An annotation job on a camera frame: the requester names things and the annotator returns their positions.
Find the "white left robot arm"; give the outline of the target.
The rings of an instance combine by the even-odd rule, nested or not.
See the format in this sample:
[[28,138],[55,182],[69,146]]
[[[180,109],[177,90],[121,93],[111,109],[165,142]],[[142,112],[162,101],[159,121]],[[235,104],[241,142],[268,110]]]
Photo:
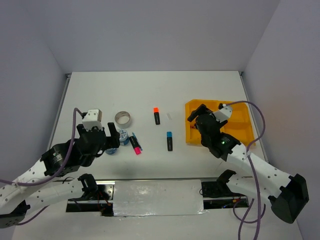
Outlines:
[[91,200],[99,192],[92,174],[84,173],[76,179],[60,184],[53,180],[89,167],[104,151],[120,146],[120,134],[115,124],[109,122],[105,130],[94,126],[85,130],[82,124],[73,127],[79,138],[54,145],[25,173],[0,189],[0,227],[2,229],[26,223],[26,215],[69,200]]

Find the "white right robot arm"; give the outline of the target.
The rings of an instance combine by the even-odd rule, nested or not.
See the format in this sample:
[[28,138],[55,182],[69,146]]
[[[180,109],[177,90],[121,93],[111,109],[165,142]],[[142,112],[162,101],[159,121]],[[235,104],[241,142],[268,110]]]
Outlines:
[[187,118],[188,122],[195,122],[201,144],[211,154],[253,175],[250,183],[235,171],[226,170],[219,177],[218,192],[223,196],[239,193],[257,198],[259,203],[270,206],[279,219],[292,224],[309,201],[306,179],[277,169],[250,152],[238,139],[222,132],[232,111],[229,104],[221,103],[217,111],[201,104]]

